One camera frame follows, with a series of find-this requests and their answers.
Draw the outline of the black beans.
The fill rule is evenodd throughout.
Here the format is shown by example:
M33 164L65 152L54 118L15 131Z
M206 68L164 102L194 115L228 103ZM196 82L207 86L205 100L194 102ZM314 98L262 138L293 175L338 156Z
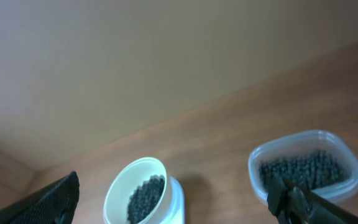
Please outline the black beans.
M338 184L349 177L349 173L338 163L333 155L326 151L316 150L306 156L283 157L262 161L258 166L259 179L266 192L270 181L281 177L306 190L321 189ZM165 179L162 176L151 176L138 186L129 197L127 221L140 223L157 206L165 190Z

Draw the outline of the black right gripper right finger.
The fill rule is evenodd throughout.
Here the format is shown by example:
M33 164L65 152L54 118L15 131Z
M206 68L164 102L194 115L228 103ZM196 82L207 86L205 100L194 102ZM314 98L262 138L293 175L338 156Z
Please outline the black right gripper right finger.
M267 203L279 224L358 224L357 216L281 177L270 181Z

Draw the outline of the white digital kitchen scale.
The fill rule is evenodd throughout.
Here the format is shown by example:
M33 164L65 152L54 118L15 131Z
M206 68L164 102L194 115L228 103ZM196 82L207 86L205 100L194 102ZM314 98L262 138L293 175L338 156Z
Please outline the white digital kitchen scale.
M170 178L172 187L171 204L160 224L185 224L185 194L179 181Z

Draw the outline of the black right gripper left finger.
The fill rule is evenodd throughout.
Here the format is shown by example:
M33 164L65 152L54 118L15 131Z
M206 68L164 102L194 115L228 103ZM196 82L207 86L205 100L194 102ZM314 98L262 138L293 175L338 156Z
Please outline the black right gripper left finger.
M75 171L0 210L0 224L71 224L80 198Z

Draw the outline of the clear plastic container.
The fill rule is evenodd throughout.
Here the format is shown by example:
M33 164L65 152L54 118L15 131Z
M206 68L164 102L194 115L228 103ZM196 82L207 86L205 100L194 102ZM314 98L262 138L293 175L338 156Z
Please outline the clear plastic container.
M288 179L332 203L358 192L358 159L337 135L309 130L266 142L248 160L249 178L256 197L267 204L274 177Z

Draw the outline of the white bowl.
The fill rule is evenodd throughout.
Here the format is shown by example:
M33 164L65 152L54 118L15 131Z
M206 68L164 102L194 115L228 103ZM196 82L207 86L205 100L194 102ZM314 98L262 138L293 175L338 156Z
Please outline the white bowl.
M163 223L172 202L172 185L158 159L143 157L114 179L103 207L105 223Z

